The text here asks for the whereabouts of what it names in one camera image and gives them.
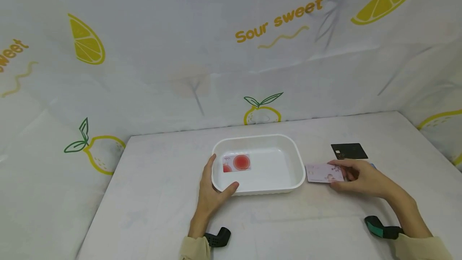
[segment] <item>person's left hand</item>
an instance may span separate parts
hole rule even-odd
[[[223,192],[215,190],[212,185],[212,165],[217,157],[213,154],[207,165],[204,167],[201,183],[199,186],[199,199],[197,201],[196,212],[191,220],[188,236],[192,238],[200,238],[209,225],[210,218],[215,212],[229,199],[239,187],[238,182],[229,185]]]

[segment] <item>person's right hand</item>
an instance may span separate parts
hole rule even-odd
[[[343,177],[349,182],[332,182],[337,192],[357,192],[389,200],[396,193],[405,193],[394,181],[375,169],[365,160],[331,160],[329,165],[340,166]]]

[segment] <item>backdrop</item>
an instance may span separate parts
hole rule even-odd
[[[73,259],[131,135],[399,110],[461,163],[460,0],[0,3],[2,259]]]

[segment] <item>beige sleeve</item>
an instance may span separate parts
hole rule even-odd
[[[185,237],[180,249],[180,260],[210,260],[210,246],[205,237]]]
[[[399,234],[394,244],[399,260],[453,260],[439,237],[417,239]]]

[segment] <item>white table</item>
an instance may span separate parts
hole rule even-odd
[[[213,146],[271,133],[294,139],[305,164],[334,159],[330,144],[361,143],[370,161],[415,197],[453,256],[462,255],[462,174],[401,114],[389,112],[133,136],[79,260],[177,259]],[[228,246],[213,249],[213,259],[393,259],[388,242],[365,229],[367,215],[398,224],[382,200],[339,195],[324,184],[232,197],[209,226],[213,234],[222,226],[232,233]]]

